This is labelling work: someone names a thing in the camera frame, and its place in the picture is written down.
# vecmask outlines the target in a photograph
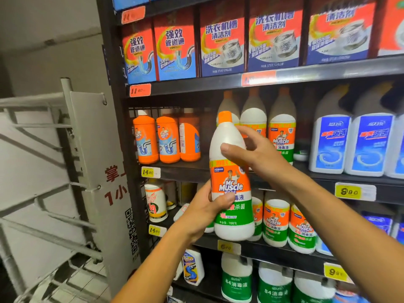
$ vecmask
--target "orange price tag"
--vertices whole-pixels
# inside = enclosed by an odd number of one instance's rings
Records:
[[[128,24],[134,21],[142,20],[146,14],[146,7],[139,6],[131,9],[124,10],[122,12],[121,22],[122,24]]]
[[[268,85],[276,83],[276,70],[243,73],[241,86]]]
[[[140,84],[140,85],[131,85],[129,89],[129,96],[131,98],[137,96],[149,96],[152,92],[152,85],[149,84]]]

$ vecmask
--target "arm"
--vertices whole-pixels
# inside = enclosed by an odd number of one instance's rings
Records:
[[[234,194],[226,193],[210,202],[210,181],[195,195],[185,213],[162,237],[112,303],[161,303],[173,281],[185,249],[199,239],[217,213],[228,209]]]
[[[238,129],[255,150],[223,143],[223,155],[287,193],[371,302],[404,302],[404,246],[293,168],[268,139],[248,127]]]

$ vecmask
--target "drain cleaner box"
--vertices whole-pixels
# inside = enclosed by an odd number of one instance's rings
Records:
[[[311,0],[307,65],[365,59],[375,0]]]
[[[148,3],[149,0],[112,0],[115,10],[122,10],[125,8],[137,6],[140,4]]]
[[[151,20],[144,19],[124,25],[122,35],[128,84],[141,84],[158,80],[155,69],[154,36]]]
[[[248,71],[299,65],[303,0],[250,0]]]
[[[154,18],[160,81],[196,77],[193,8]]]
[[[200,6],[202,76],[244,72],[244,0]]]
[[[381,0],[375,19],[377,56],[404,54],[404,0]]]

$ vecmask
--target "qr code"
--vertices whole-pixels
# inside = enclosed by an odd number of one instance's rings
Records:
[[[132,207],[130,207],[125,212],[125,217],[126,217],[126,225],[128,226],[129,230],[129,239],[130,239],[130,246],[132,248],[132,255],[135,255],[138,252],[139,243],[137,240],[136,226],[134,225]]]

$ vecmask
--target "left hand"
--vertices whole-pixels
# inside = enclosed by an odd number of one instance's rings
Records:
[[[225,193],[211,202],[210,180],[195,194],[187,210],[173,224],[178,225],[182,232],[189,236],[191,244],[197,241],[206,227],[216,218],[216,215],[228,209],[235,200],[234,193]]]

